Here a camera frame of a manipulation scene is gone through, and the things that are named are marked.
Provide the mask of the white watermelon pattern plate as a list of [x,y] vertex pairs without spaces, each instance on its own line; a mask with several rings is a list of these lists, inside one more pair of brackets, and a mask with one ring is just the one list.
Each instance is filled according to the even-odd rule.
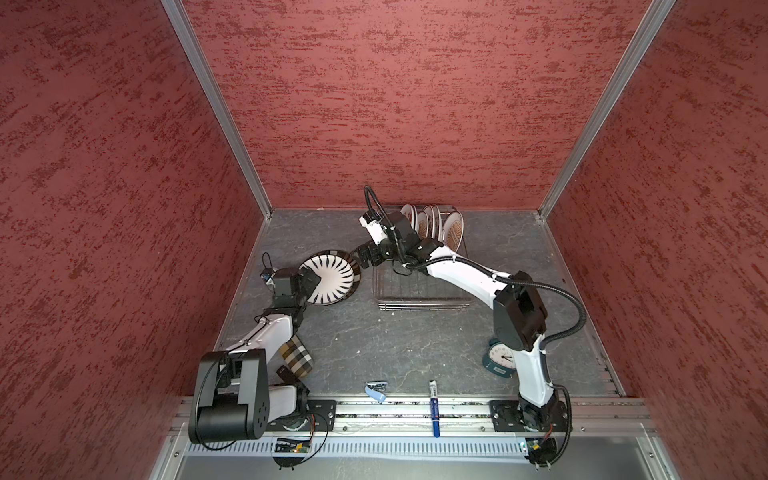
[[401,213],[409,220],[411,228],[416,231],[418,228],[417,211],[411,204],[405,204],[401,208]]

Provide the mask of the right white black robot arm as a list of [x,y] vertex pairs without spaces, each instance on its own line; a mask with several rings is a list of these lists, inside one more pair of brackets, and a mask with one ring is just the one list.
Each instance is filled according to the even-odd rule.
[[399,262],[458,287],[492,310],[495,339],[511,351],[517,373],[520,422],[530,430],[553,423],[558,396],[541,346],[547,311],[530,284],[532,278],[522,271],[509,275],[474,263],[458,253],[458,242],[448,234],[421,236],[400,212],[382,215],[369,210],[360,224],[371,237],[360,253],[364,265]]

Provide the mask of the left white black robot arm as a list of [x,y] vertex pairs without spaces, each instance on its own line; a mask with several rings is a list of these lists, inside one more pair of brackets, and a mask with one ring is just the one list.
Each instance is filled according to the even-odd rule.
[[215,450],[217,442],[225,449],[259,439],[272,422],[306,421],[308,389],[293,373],[271,386],[268,363],[298,331],[320,277],[299,267],[267,268],[262,278],[272,288],[272,305],[244,338],[204,354],[198,366],[188,435],[208,450]]

